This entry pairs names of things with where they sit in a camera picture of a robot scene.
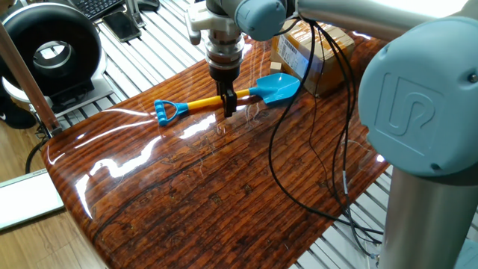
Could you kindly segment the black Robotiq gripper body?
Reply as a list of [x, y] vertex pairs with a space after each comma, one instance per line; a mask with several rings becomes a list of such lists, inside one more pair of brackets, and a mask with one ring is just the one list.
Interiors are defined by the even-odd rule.
[[240, 74], [240, 67], [234, 67], [231, 69], [220, 69], [209, 66], [210, 76], [218, 82], [233, 82]]

